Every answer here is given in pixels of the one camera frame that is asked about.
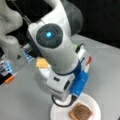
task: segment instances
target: yellow object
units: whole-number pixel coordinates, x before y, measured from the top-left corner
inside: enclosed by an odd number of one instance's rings
[[[37,59],[36,67],[48,68],[48,62],[43,58],[39,58],[39,59]]]

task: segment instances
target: orange object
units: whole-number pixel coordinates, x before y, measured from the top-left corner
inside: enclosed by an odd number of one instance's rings
[[[36,67],[48,68],[48,62],[43,58],[37,59]]]
[[[15,76],[11,76],[11,77],[9,77],[9,78],[5,81],[5,83],[6,83],[6,84],[9,84],[9,83],[12,82],[14,79],[15,79]]]

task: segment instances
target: brown food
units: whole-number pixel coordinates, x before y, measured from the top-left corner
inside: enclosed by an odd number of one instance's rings
[[[72,120],[88,120],[90,116],[92,115],[92,112],[90,109],[78,103],[70,112],[69,112],[69,117]]]

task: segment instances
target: blue light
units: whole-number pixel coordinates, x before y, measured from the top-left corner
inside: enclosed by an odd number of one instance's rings
[[[47,33],[46,33],[46,37],[47,37],[47,38],[51,38],[51,37],[52,37],[52,32],[47,32]]]

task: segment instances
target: blue ring light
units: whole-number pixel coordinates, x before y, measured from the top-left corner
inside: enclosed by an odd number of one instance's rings
[[[47,39],[53,39],[53,37],[54,37],[54,33],[51,32],[51,31],[46,32],[45,37],[46,37]]]

